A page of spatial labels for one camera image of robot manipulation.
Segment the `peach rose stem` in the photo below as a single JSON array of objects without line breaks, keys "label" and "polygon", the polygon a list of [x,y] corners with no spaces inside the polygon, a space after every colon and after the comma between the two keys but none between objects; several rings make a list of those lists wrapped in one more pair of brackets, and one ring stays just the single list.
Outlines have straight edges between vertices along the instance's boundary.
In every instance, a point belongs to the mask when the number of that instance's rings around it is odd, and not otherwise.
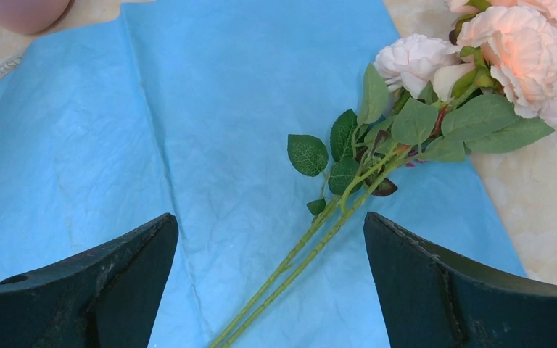
[{"label": "peach rose stem", "polygon": [[557,1],[449,1],[458,64],[439,70],[437,93],[452,108],[415,163],[505,154],[557,126]]}]

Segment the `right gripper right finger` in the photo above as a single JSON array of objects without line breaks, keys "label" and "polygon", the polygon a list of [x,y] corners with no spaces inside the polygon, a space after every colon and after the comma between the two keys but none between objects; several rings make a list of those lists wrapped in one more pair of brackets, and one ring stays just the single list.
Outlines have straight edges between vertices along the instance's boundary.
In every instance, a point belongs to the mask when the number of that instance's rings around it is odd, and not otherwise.
[{"label": "right gripper right finger", "polygon": [[557,285],[484,265],[374,212],[363,234],[391,347],[557,347]]}]

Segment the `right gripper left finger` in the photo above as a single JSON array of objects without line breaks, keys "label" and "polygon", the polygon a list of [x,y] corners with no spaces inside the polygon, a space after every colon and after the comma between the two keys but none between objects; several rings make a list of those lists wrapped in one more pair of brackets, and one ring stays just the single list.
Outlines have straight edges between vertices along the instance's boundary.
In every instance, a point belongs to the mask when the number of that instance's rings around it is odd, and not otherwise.
[{"label": "right gripper left finger", "polygon": [[0,282],[0,347],[146,347],[178,243],[166,213]]}]

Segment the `pale pink rose stem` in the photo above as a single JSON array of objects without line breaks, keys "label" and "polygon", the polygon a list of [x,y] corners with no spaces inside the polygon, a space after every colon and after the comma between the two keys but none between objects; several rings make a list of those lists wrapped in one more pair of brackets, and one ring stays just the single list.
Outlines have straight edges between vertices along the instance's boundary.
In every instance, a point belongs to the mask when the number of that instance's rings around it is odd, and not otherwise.
[{"label": "pale pink rose stem", "polygon": [[288,136],[292,167],[307,177],[323,177],[319,197],[307,205],[311,225],[212,341],[213,347],[234,344],[368,198],[396,192],[390,173],[416,162],[424,146],[441,134],[452,99],[434,90],[433,79],[442,68],[458,64],[459,51],[447,41],[421,34],[401,38],[367,66],[360,109],[349,109],[334,121],[328,143],[312,135]]}]

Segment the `blue wrapping paper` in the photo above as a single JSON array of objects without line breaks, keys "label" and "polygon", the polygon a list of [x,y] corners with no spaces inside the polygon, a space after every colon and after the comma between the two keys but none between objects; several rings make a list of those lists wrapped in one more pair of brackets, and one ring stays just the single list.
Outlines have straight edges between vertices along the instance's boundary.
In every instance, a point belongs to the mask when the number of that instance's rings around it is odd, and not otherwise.
[{"label": "blue wrapping paper", "polygon": [[206,347],[310,227],[327,139],[398,34],[381,1],[154,1],[36,40],[0,81],[0,280],[169,212],[151,347]]}]

